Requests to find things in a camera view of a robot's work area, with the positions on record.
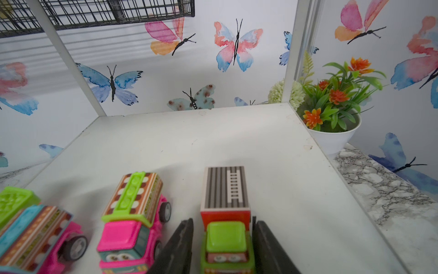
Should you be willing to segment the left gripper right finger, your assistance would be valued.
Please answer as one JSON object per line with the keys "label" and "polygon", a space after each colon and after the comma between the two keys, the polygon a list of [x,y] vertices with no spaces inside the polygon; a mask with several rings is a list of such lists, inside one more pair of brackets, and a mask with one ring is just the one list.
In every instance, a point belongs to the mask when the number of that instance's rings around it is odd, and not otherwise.
{"label": "left gripper right finger", "polygon": [[301,274],[269,226],[252,217],[252,242],[257,274]]}

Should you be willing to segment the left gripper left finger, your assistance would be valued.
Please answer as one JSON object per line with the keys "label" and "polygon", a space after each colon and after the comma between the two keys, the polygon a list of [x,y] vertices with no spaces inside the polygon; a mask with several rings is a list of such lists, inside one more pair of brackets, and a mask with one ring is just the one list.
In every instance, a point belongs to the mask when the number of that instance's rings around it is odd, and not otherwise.
{"label": "left gripper left finger", "polygon": [[183,220],[147,274],[189,274],[193,231],[193,219]]}

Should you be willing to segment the pink toy car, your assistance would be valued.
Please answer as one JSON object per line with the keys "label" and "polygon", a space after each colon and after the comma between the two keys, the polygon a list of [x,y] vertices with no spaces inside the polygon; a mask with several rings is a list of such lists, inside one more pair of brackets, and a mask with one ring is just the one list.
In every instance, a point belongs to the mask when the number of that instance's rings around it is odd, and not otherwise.
{"label": "pink toy car", "polygon": [[122,177],[101,216],[104,228],[96,250],[104,274],[145,274],[153,266],[172,213],[162,188],[157,173]]}

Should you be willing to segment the pink teal toy bus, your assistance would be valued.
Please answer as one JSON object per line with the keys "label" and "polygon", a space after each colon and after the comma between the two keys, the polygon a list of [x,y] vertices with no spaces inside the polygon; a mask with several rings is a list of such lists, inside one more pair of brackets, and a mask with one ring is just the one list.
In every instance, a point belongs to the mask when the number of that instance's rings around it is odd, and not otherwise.
{"label": "pink teal toy bus", "polygon": [[1,273],[61,274],[88,246],[72,214],[57,206],[32,205],[1,229]]}

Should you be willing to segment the orange green toy car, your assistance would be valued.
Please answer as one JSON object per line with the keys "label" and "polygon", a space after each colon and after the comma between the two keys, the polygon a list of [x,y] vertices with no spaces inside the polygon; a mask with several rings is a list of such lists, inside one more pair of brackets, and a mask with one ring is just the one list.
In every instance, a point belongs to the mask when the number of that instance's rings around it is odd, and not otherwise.
{"label": "orange green toy car", "polygon": [[7,186],[1,191],[1,229],[15,216],[27,207],[40,204],[41,199],[31,190]]}

